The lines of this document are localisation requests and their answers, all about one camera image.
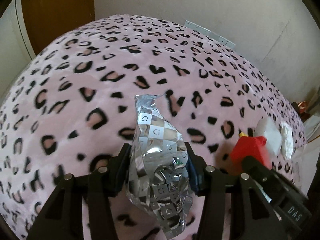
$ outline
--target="red polygonal object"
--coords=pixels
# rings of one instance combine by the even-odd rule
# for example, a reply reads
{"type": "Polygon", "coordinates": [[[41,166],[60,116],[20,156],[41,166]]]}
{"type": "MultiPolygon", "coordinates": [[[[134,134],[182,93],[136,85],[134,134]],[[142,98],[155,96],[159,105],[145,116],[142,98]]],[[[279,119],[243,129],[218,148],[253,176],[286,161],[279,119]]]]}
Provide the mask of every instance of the red polygonal object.
{"type": "Polygon", "coordinates": [[[263,136],[239,138],[237,144],[233,148],[230,158],[234,165],[234,171],[237,174],[242,172],[241,162],[247,156],[254,157],[257,161],[271,170],[272,165],[269,152],[265,148],[267,139],[263,136]]]}

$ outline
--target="door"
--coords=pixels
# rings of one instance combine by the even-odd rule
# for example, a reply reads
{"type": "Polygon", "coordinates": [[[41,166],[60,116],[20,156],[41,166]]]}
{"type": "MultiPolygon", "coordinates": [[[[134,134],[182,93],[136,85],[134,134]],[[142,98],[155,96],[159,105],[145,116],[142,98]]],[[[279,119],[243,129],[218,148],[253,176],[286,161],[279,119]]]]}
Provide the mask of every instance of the door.
{"type": "Polygon", "coordinates": [[[21,0],[21,3],[36,55],[58,36],[94,20],[94,0],[21,0]]]}

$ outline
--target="leopard print blanket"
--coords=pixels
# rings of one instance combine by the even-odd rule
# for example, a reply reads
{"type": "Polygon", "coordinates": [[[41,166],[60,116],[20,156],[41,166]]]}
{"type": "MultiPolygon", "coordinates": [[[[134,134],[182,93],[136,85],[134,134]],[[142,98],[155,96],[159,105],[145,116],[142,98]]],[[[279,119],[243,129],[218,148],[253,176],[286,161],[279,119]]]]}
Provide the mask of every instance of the leopard print blanket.
{"type": "MultiPolygon", "coordinates": [[[[157,102],[162,115],[196,154],[225,173],[232,173],[228,154],[239,132],[252,136],[261,118],[289,123],[296,147],[305,141],[291,104],[230,48],[155,18],[114,15],[91,22],[32,60],[0,108],[0,213],[20,239],[58,176],[89,174],[132,140],[136,94],[163,94],[157,102]]],[[[272,161],[292,179],[290,161],[281,155],[272,161]]],[[[203,201],[194,198],[187,228],[176,240],[194,238],[203,201]]],[[[165,239],[156,220],[123,192],[111,204],[120,240],[165,239]]],[[[85,202],[83,214],[88,240],[85,202]]]]}

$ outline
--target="metal pin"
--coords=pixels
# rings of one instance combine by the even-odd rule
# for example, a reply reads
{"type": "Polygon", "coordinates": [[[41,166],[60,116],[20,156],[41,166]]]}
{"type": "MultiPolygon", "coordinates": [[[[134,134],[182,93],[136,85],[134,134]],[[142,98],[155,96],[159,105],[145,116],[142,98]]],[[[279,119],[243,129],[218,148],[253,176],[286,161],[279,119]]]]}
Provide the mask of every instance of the metal pin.
{"type": "Polygon", "coordinates": [[[241,178],[244,179],[244,180],[247,180],[247,179],[250,178],[250,176],[248,174],[246,174],[246,173],[242,173],[241,174],[241,178]]]}
{"type": "Polygon", "coordinates": [[[65,180],[70,180],[70,179],[72,179],[72,177],[73,177],[73,175],[72,175],[71,173],[68,173],[68,174],[66,174],[66,175],[63,176],[63,178],[64,178],[65,180]]]}
{"type": "Polygon", "coordinates": [[[108,168],[107,168],[107,167],[100,167],[100,168],[98,169],[98,171],[99,171],[100,173],[105,173],[105,172],[108,171],[108,168]]]}
{"type": "Polygon", "coordinates": [[[208,165],[206,166],[205,170],[211,173],[211,172],[214,172],[215,168],[213,166],[208,165]]]}

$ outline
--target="wall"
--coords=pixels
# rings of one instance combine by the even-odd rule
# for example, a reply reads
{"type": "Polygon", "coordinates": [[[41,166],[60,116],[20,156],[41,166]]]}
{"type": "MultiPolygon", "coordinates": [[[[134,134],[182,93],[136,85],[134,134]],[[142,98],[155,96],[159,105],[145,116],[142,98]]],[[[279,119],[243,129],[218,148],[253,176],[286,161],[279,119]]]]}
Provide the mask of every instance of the wall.
{"type": "Polygon", "coordinates": [[[33,57],[24,27],[21,0],[13,0],[0,18],[0,104],[12,81],[33,57]]]}
{"type": "Polygon", "coordinates": [[[113,14],[187,19],[218,33],[291,101],[320,85],[320,30],[301,0],[95,0],[96,19],[113,14]]]}

